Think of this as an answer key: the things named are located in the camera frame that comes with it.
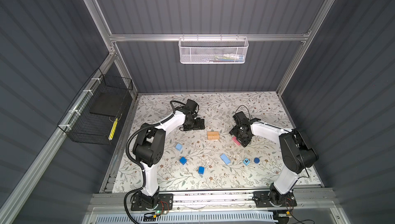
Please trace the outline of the pink rectangular block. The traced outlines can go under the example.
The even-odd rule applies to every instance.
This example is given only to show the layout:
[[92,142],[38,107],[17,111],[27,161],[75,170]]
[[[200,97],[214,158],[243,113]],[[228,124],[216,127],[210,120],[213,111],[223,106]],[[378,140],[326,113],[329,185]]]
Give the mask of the pink rectangular block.
[[236,137],[232,137],[232,140],[237,146],[241,145],[241,143],[238,141],[238,139]]

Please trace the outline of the natural wood block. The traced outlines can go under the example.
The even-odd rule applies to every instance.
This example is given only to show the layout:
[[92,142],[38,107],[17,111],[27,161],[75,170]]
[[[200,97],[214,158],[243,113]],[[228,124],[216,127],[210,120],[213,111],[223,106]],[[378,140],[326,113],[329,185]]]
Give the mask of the natural wood block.
[[208,135],[208,140],[219,140],[220,136],[219,135]]

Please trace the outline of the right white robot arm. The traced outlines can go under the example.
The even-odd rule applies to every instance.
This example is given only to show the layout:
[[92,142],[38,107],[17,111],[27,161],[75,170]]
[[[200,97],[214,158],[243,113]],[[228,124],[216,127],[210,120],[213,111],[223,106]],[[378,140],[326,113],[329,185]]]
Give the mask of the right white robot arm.
[[296,129],[279,128],[262,122],[258,118],[248,118],[244,112],[237,112],[232,117],[236,125],[229,134],[246,147],[254,136],[259,136],[280,145],[284,167],[279,177],[270,186],[268,199],[273,205],[280,205],[286,200],[291,190],[302,178],[302,171],[311,167],[319,156],[316,151],[308,145],[304,135]]

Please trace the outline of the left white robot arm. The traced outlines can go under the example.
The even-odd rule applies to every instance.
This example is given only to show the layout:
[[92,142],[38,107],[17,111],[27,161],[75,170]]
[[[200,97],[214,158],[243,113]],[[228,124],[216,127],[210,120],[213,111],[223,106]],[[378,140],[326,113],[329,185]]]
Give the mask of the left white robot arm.
[[172,100],[170,105],[170,115],[154,124],[141,125],[130,135],[125,146],[127,158],[142,171],[143,186],[140,192],[148,198],[159,193],[157,164],[164,154],[166,136],[178,127],[183,132],[205,129],[205,121],[198,117],[199,105],[195,101],[188,99],[182,103]]

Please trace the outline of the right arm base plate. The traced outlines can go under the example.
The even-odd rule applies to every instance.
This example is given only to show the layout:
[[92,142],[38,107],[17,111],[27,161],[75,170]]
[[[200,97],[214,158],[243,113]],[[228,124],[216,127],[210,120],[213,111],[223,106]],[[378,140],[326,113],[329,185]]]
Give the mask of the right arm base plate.
[[252,200],[258,208],[296,207],[297,202],[292,192],[279,194],[276,191],[255,191]]

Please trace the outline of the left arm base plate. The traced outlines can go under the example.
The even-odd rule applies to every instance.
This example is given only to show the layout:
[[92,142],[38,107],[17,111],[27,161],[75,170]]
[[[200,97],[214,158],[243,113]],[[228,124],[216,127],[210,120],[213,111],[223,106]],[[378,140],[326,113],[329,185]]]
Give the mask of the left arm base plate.
[[173,208],[173,194],[146,196],[136,193],[131,198],[131,211],[169,211]]

